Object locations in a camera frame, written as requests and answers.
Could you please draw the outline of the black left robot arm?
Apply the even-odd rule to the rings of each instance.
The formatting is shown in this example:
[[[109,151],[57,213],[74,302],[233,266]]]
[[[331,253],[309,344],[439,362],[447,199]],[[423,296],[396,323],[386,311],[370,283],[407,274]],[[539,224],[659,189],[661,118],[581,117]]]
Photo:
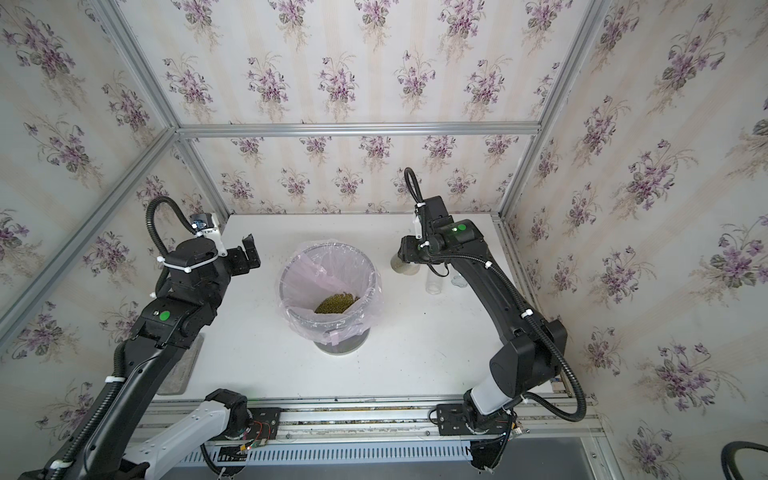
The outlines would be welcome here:
[[[224,435],[237,440],[250,427],[246,396],[219,388],[192,413],[146,443],[132,435],[164,380],[212,324],[233,277],[260,267],[252,236],[219,251],[201,236],[165,258],[167,290],[140,313],[113,356],[113,372],[87,417],[40,469],[24,479],[159,479],[193,450]]]

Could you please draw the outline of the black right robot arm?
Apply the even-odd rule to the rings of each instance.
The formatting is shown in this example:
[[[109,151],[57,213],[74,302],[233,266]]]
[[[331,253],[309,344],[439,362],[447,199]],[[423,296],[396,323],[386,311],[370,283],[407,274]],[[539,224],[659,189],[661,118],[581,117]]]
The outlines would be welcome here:
[[[573,386],[576,411],[566,412],[531,391],[563,373],[575,380],[564,358],[567,332],[559,320],[546,320],[520,294],[499,267],[482,232],[470,220],[456,221],[441,197],[415,202],[417,235],[402,238],[398,257],[406,263],[444,264],[458,272],[487,311],[502,342],[489,361],[489,374],[463,400],[467,427],[489,430],[506,408],[533,400],[555,416],[578,422],[586,415],[583,391]]]

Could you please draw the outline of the beige jar lid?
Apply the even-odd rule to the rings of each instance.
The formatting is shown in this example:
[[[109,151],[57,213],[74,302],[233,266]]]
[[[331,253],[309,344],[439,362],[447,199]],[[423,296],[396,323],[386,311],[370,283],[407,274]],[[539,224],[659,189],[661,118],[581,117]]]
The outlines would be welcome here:
[[[403,275],[412,276],[412,275],[417,274],[419,272],[419,270],[420,270],[420,265],[419,264],[407,263],[403,267],[402,274]]]

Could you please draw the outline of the clear jar with mung beans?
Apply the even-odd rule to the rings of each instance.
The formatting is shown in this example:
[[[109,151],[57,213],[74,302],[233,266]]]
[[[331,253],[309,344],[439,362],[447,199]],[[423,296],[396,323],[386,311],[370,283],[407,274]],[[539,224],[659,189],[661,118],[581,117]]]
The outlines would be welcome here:
[[[443,290],[444,278],[433,271],[427,272],[427,278],[425,282],[425,290],[430,295],[439,295]]]

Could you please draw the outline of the jar with beige lid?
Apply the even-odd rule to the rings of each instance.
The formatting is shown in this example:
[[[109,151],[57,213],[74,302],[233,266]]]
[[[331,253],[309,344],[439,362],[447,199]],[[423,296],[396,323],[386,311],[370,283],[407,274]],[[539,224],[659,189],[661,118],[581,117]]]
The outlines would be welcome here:
[[[451,283],[458,288],[466,288],[468,286],[466,278],[458,272],[451,278]]]

